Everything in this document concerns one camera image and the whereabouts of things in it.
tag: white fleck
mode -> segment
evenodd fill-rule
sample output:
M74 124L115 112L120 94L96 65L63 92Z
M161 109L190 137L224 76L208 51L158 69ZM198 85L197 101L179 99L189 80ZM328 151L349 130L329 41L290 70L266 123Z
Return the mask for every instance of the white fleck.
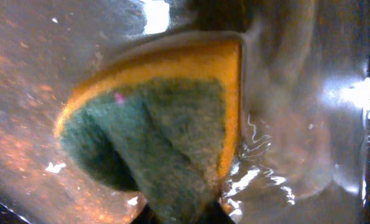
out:
M60 169L65 168L65 167L66 167L65 163L57 164L53 166L53 164L49 162L49 166L45 169L45 171L53 172L54 174L57 174L60 172Z
M27 44L23 43L23 42L20 42L20 45L21 45L22 47L24 47L24 48L29 48L29 46L28 46Z
M134 198L130 199L130 200L128 201L128 204L130 204L130 205L137 205L137 198L138 198L138 196L136 196L136 197L134 197Z
M230 170L230 175L237 174L240 170L240 163L237 162L232 166L232 169Z

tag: green scouring pad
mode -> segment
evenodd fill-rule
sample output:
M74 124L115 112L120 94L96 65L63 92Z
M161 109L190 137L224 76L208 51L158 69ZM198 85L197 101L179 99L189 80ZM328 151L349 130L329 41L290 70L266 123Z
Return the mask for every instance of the green scouring pad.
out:
M238 140L240 48L216 41L102 71L61 113L60 147L92 178L140 190L159 223L207 223Z

